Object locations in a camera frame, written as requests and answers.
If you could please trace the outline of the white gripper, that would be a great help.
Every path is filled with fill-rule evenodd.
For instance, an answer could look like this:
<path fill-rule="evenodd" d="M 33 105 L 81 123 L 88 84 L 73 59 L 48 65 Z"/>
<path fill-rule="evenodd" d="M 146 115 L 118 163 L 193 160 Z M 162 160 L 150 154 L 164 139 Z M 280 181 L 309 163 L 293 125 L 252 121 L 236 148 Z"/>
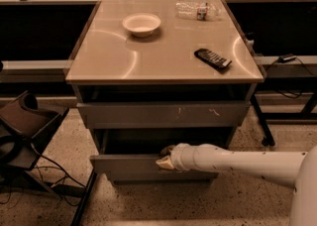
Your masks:
<path fill-rule="evenodd" d="M 163 170 L 195 170 L 195 151 L 196 146 L 188 144 L 169 145 L 160 151 L 159 154 L 165 157 L 156 160 L 156 164 Z"/>

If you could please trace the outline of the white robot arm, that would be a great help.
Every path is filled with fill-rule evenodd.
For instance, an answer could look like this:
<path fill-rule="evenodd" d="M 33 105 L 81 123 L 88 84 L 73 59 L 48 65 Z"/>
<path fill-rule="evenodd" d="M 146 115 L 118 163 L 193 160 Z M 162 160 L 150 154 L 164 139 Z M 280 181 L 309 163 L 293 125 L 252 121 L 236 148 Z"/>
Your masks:
<path fill-rule="evenodd" d="M 317 147 L 308 152 L 236 152 L 215 145 L 168 146 L 164 170 L 235 170 L 293 189 L 289 226 L 317 225 Z"/>

